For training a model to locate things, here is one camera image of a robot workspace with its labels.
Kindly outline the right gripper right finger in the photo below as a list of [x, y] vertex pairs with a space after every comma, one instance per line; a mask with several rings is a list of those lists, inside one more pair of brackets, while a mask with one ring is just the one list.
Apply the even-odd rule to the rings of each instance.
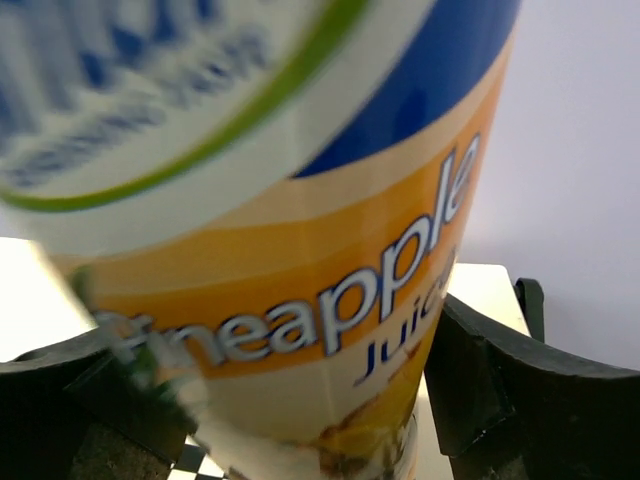
[[456, 479], [636, 479], [639, 374], [555, 349], [447, 297], [425, 367]]

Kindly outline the blue carton yellow side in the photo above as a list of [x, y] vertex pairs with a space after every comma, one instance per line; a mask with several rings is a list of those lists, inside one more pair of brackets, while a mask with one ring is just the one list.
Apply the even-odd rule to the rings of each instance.
[[517, 1], [5, 1], [1, 203], [236, 479], [412, 479]]

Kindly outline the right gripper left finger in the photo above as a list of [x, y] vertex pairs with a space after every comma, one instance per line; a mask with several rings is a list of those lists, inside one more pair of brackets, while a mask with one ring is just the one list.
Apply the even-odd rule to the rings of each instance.
[[165, 479], [195, 429], [94, 334], [1, 365], [4, 479]]

